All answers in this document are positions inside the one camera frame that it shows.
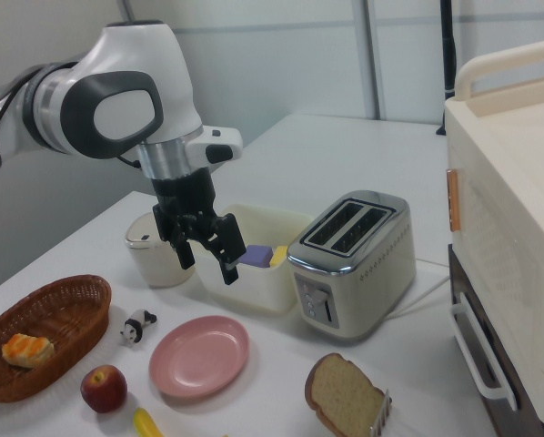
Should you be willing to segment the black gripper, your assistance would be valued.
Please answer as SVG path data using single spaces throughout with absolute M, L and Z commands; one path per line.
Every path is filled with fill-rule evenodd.
M 217 216 L 211 174 L 200 168 L 176 179 L 152 180 L 158 204 L 153 207 L 159 237 L 169 241 L 181 268 L 190 269 L 195 258 L 189 240 L 205 241 L 203 247 L 217 260 L 223 281 L 238 279 L 237 264 L 246 245 L 236 217 Z

